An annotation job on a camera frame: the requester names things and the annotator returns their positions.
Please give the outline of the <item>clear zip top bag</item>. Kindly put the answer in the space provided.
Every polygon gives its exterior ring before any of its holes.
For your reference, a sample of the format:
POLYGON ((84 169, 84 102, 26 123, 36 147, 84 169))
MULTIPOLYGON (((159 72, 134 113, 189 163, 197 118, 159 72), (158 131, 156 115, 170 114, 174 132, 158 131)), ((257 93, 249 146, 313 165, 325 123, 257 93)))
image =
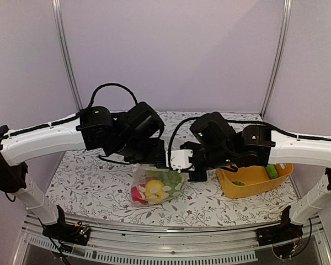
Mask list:
POLYGON ((186 173, 159 169, 152 165, 134 165, 131 201, 136 206, 160 204, 176 198, 188 180, 186 173))

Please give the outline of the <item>yellow lemon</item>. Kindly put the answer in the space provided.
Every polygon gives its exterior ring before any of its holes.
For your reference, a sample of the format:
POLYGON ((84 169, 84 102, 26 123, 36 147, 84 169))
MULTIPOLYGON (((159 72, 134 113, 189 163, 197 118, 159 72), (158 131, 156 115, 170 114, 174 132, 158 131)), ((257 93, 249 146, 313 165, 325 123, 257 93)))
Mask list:
POLYGON ((145 197, 150 203, 160 203, 162 201, 162 195, 164 184, 159 180, 151 180, 145 185, 145 197))

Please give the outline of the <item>green lettuce leaf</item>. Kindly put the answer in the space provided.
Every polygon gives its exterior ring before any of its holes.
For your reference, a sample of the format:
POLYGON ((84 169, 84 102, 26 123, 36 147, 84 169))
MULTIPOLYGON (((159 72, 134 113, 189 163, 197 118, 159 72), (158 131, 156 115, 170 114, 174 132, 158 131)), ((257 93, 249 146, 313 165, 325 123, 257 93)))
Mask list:
POLYGON ((237 186, 244 186, 245 185, 243 182, 239 182, 239 181, 233 181, 232 183, 234 185, 237 185, 237 186))

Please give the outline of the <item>red apple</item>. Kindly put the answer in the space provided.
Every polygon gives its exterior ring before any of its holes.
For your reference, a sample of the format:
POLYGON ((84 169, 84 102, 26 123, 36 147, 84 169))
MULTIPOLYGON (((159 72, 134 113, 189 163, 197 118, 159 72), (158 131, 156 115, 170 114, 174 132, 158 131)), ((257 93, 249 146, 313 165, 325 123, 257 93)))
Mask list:
POLYGON ((131 188, 131 198, 134 203, 144 204, 146 202, 144 194, 136 186, 131 188))

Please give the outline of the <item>green cucumber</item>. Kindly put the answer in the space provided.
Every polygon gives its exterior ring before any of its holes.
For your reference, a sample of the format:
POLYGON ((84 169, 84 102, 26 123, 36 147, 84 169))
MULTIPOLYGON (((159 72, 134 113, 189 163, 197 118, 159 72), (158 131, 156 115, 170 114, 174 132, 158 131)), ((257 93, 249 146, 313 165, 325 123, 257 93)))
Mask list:
POLYGON ((270 179, 275 179, 279 176, 278 171, 274 165, 267 165, 265 170, 270 179))

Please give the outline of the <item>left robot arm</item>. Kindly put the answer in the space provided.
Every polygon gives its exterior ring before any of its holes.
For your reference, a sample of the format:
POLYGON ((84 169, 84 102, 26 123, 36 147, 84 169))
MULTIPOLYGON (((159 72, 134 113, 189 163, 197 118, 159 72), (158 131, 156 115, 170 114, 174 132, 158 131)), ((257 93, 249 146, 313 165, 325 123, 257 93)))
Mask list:
POLYGON ((0 190, 14 195, 60 240, 71 235, 63 211, 45 198, 27 178, 26 162, 33 158, 71 150, 102 149, 129 163, 165 165, 164 123, 145 102, 126 112, 112 113, 106 107, 87 107, 64 119, 21 130, 0 127, 0 190))

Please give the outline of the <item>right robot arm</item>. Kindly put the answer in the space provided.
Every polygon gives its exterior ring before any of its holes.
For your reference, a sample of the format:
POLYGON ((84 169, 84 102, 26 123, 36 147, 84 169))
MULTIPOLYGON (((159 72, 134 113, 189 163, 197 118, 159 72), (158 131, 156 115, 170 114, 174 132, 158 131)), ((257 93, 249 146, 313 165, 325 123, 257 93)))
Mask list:
POLYGON ((196 142, 181 149, 193 152, 190 181, 206 181, 206 171, 221 168, 237 172, 241 167, 295 163, 325 167, 321 180, 300 200, 287 206, 278 225, 257 230, 260 245, 302 236, 302 225, 331 201, 331 136, 285 132, 271 124, 249 121, 236 132, 220 113, 204 114, 190 127, 196 142))

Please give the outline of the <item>yellow plastic basket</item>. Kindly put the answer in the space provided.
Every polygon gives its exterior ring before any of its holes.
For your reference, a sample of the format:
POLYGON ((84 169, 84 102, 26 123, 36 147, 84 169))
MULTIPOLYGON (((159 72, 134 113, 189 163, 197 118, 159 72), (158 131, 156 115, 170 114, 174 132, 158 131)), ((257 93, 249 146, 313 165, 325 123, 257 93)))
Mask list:
POLYGON ((231 199, 254 196, 278 188, 293 172, 293 164, 275 165, 279 176, 270 179, 265 167, 251 166, 240 168, 237 172, 217 169, 216 175, 221 184, 224 195, 231 199), (244 186, 234 185, 233 181, 243 182, 244 186))

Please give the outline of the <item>floral tablecloth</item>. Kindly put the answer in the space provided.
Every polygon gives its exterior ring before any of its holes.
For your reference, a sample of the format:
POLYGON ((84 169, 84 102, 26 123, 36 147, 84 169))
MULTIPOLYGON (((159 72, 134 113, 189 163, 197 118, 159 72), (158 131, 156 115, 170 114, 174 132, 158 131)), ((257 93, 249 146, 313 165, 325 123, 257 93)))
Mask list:
POLYGON ((216 173, 203 183, 188 183, 177 198, 158 205, 135 206, 131 201, 133 169, 102 150, 64 154, 46 196, 65 213, 109 221, 156 226, 232 226, 278 221, 282 210, 297 199, 289 178, 278 188, 251 197, 230 199, 216 173))

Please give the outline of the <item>aluminium front rail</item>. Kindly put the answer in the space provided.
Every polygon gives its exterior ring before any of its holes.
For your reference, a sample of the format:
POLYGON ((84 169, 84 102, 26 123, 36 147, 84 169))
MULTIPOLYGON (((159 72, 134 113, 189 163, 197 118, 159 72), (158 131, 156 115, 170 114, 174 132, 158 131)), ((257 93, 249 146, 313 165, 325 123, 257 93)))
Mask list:
POLYGON ((265 224, 228 227, 171 227, 129 224, 67 214, 70 223, 91 228, 86 246, 73 245, 67 264, 331 264, 331 250, 319 217, 303 227, 296 257, 275 256, 289 241, 260 246, 256 230, 265 224))

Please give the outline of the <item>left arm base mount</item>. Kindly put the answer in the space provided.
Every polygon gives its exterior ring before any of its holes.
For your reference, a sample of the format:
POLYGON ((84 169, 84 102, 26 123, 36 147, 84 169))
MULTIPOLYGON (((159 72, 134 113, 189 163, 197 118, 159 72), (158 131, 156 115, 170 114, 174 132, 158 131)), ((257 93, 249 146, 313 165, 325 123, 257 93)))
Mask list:
POLYGON ((43 235, 59 242, 67 242, 75 245, 86 246, 88 244, 91 229, 88 225, 60 224, 42 225, 43 235))

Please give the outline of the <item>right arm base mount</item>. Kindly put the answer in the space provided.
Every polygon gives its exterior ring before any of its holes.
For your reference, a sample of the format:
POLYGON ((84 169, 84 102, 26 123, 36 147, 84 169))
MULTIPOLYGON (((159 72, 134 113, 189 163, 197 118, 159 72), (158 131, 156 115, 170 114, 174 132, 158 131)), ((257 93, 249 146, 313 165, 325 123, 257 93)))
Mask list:
POLYGON ((255 233, 259 246, 270 245, 273 254, 279 259, 291 258, 303 235, 302 225, 294 225, 289 221, 257 229, 255 233))

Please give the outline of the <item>left aluminium post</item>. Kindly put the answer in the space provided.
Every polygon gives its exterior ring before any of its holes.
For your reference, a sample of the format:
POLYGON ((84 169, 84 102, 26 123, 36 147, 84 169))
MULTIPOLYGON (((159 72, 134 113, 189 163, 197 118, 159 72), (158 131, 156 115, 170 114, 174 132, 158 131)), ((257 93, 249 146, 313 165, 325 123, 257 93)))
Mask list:
POLYGON ((55 25, 56 25, 58 43, 59 43, 59 46, 61 49, 61 55, 62 55, 63 64, 65 66, 65 70, 66 70, 68 84, 70 86, 70 90, 71 90, 71 94, 72 94, 72 98, 75 103, 75 106, 78 110, 81 110, 83 108, 83 103, 82 103, 81 96, 80 96, 80 93, 78 90, 76 78, 74 76, 72 61, 70 58, 68 42, 66 39, 65 27, 64 27, 64 23, 63 23, 61 1, 52 0, 51 3, 52 3, 52 11, 54 14, 54 20, 55 20, 55 25))

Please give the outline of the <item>aluminium post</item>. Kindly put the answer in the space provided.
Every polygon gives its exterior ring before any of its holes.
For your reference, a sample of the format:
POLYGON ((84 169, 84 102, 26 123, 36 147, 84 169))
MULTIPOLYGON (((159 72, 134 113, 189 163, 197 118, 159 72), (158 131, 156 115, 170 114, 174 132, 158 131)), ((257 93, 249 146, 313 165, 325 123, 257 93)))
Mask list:
POLYGON ((279 37, 277 41, 277 47, 275 50, 275 56, 273 60, 273 66, 271 69, 271 74, 269 77, 269 82, 267 85, 267 89, 264 96, 263 105, 261 106, 260 117, 264 120, 268 110, 269 105, 274 93, 274 88, 276 84, 276 80, 279 74, 279 69, 282 61, 282 57, 284 54, 285 42, 287 39, 289 25, 290 25, 290 18, 291 18, 291 10, 292 10, 292 0, 285 0, 283 3, 282 9, 282 18, 279 28, 279 37))
POLYGON ((64 27, 64 23, 63 23, 61 1, 52 0, 51 3, 52 3, 52 11, 54 14, 54 20, 55 20, 55 25, 56 25, 58 43, 59 43, 59 46, 61 49, 61 55, 62 55, 63 64, 65 66, 65 70, 66 70, 68 84, 70 86, 70 90, 71 90, 71 94, 72 94, 72 98, 75 103, 75 106, 78 110, 81 110, 83 108, 83 103, 82 103, 81 96, 80 96, 80 93, 78 90, 76 78, 74 76, 72 61, 70 58, 68 42, 66 39, 65 27, 64 27))

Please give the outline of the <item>right aluminium post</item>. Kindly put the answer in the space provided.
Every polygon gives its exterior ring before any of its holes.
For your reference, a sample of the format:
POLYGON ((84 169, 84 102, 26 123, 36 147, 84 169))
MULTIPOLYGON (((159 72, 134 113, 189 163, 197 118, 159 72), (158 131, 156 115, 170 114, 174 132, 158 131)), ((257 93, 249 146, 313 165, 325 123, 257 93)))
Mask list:
POLYGON ((276 80, 279 74, 279 69, 282 61, 282 57, 284 54, 285 42, 287 39, 289 25, 290 25, 290 18, 291 18, 291 10, 292 10, 292 0, 285 0, 283 3, 282 9, 282 18, 279 28, 279 37, 277 41, 277 47, 275 50, 275 56, 273 60, 273 66, 271 69, 271 74, 269 77, 269 82, 267 85, 267 89, 264 96, 263 105, 261 106, 260 117, 264 120, 268 110, 269 105, 274 93, 274 88, 276 84, 276 80))

